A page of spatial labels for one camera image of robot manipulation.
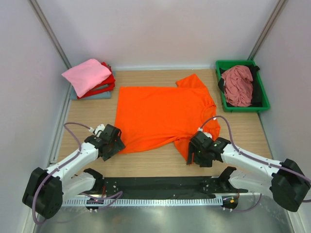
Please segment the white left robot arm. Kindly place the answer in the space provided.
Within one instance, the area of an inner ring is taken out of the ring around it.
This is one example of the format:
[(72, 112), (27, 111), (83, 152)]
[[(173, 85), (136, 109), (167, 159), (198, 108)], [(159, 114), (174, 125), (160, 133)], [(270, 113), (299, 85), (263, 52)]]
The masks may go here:
[(32, 171), (22, 202), (30, 207), (36, 224), (40, 224), (38, 215), (45, 219), (52, 218), (64, 201), (76, 195), (100, 193), (104, 187), (101, 173), (91, 168), (80, 175), (77, 172), (99, 158), (106, 161), (125, 149), (119, 128), (101, 124), (95, 129), (87, 129), (91, 135), (78, 142), (78, 148), (72, 154), (48, 168), (37, 167)]

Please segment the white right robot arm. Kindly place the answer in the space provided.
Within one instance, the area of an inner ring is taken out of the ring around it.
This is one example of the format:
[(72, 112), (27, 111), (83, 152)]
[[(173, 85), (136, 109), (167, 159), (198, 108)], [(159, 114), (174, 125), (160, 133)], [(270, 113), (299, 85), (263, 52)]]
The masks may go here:
[(306, 196), (311, 181), (295, 161), (264, 158), (238, 147), (233, 139), (213, 140), (208, 133), (197, 131), (189, 142), (187, 164), (212, 167), (213, 161), (229, 165), (218, 178), (224, 192), (233, 189), (256, 192), (291, 212), (309, 202)]

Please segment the orange t shirt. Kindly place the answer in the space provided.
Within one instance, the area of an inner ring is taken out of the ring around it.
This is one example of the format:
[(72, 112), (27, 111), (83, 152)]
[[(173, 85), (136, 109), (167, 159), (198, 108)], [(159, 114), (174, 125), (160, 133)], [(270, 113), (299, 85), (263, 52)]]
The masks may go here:
[(122, 86), (115, 119), (125, 144), (122, 154), (143, 152), (173, 142), (188, 158), (191, 137), (200, 126), (216, 139), (218, 121), (205, 121), (216, 115), (216, 104), (196, 74), (176, 82), (175, 87)]

